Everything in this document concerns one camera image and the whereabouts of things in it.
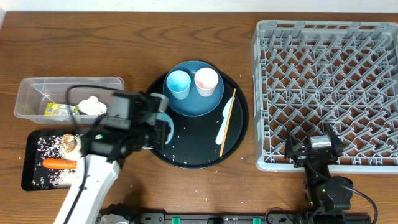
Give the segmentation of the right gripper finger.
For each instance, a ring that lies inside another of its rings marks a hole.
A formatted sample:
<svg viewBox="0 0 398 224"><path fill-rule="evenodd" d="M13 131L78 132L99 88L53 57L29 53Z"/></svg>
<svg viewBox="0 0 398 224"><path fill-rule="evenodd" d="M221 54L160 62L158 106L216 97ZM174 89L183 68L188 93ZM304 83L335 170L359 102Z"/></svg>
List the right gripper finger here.
<svg viewBox="0 0 398 224"><path fill-rule="evenodd" d="M292 137L290 134L290 130L287 129L287 139L285 142L285 152L293 152L293 144L292 144Z"/></svg>
<svg viewBox="0 0 398 224"><path fill-rule="evenodd" d="M333 128L331 127L330 124L327 124L327 133L330 137L331 145L333 148L333 151L337 156L341 156L343 154L343 141L336 135L336 133L333 131Z"/></svg>

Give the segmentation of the light blue bowl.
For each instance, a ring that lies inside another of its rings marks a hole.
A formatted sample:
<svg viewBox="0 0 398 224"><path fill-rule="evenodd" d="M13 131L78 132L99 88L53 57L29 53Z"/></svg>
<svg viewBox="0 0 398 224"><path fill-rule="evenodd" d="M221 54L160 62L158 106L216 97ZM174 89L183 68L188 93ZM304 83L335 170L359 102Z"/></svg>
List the light blue bowl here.
<svg viewBox="0 0 398 224"><path fill-rule="evenodd" d="M171 141L174 135L174 122L171 117L165 113L153 113L145 121L155 129L155 139L157 142L152 141L144 146L143 149L163 150L163 148Z"/></svg>

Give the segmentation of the white napkin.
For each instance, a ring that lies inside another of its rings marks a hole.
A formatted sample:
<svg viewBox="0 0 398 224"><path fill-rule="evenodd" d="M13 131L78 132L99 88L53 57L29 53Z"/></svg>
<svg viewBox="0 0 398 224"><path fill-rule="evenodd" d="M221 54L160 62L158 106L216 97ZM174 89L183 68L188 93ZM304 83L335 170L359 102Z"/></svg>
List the white napkin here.
<svg viewBox="0 0 398 224"><path fill-rule="evenodd" d="M98 116L107 112L107 106L95 96L81 101L77 107L80 112L90 116Z"/></svg>

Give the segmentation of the brown food scrap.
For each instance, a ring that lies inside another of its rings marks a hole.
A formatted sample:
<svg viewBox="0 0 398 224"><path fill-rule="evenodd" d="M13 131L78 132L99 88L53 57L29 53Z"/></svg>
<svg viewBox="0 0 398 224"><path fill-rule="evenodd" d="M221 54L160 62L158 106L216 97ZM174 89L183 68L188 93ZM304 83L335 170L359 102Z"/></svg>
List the brown food scrap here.
<svg viewBox="0 0 398 224"><path fill-rule="evenodd" d="M66 153L72 152L77 147L77 141L72 134L64 134L61 137L61 145Z"/></svg>

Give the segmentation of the light blue cup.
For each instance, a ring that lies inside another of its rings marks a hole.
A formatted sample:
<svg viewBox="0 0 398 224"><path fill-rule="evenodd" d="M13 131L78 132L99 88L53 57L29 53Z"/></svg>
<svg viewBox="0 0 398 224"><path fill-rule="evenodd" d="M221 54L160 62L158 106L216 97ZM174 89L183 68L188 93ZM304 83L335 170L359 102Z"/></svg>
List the light blue cup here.
<svg viewBox="0 0 398 224"><path fill-rule="evenodd" d="M187 72L177 70L168 75L166 85L176 99L183 100L190 92L191 78Z"/></svg>

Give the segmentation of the green yellow snack wrapper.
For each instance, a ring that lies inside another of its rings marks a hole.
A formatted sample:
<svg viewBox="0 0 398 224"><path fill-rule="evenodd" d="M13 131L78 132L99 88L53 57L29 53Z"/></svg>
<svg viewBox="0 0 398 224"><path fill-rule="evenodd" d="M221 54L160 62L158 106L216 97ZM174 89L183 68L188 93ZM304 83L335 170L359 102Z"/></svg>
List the green yellow snack wrapper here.
<svg viewBox="0 0 398 224"><path fill-rule="evenodd" d="M72 112L72 115L74 116L80 115L76 106L48 103L44 110L44 116L49 116L50 119L56 121L69 121L71 118L70 112Z"/></svg>

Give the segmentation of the orange carrot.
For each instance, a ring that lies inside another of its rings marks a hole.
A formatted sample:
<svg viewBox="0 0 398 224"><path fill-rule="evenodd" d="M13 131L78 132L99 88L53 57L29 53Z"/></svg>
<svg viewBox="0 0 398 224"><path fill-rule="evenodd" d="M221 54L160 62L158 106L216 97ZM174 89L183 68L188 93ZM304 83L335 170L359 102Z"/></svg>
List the orange carrot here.
<svg viewBox="0 0 398 224"><path fill-rule="evenodd" d="M48 169L76 169L77 161L48 158L43 160L43 166Z"/></svg>

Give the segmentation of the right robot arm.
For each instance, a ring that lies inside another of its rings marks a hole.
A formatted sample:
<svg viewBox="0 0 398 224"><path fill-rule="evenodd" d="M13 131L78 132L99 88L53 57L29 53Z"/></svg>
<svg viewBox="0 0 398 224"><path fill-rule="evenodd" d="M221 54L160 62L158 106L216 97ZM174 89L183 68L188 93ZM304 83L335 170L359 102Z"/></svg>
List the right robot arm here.
<svg viewBox="0 0 398 224"><path fill-rule="evenodd" d="M329 166L343 153L343 141L328 124L322 136L312 136L310 143L300 149L293 146L292 135L287 131L285 142L286 159L294 162L295 168L303 167L306 173L305 196L311 208L297 215L286 215L291 223L371 223L378 219L375 202L364 193L354 189L352 180L330 175ZM374 216L347 215L354 194L366 199L373 207Z"/></svg>

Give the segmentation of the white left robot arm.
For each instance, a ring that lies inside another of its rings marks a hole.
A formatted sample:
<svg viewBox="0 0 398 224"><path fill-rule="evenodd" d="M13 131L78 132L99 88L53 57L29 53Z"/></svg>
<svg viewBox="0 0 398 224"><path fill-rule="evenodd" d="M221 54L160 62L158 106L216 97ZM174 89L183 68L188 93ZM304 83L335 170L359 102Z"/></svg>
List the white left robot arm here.
<svg viewBox="0 0 398 224"><path fill-rule="evenodd" d="M142 147L164 148L170 128L157 116L168 102L158 93L113 92L107 113L98 116L81 137L76 178L56 223L94 223L123 160Z"/></svg>

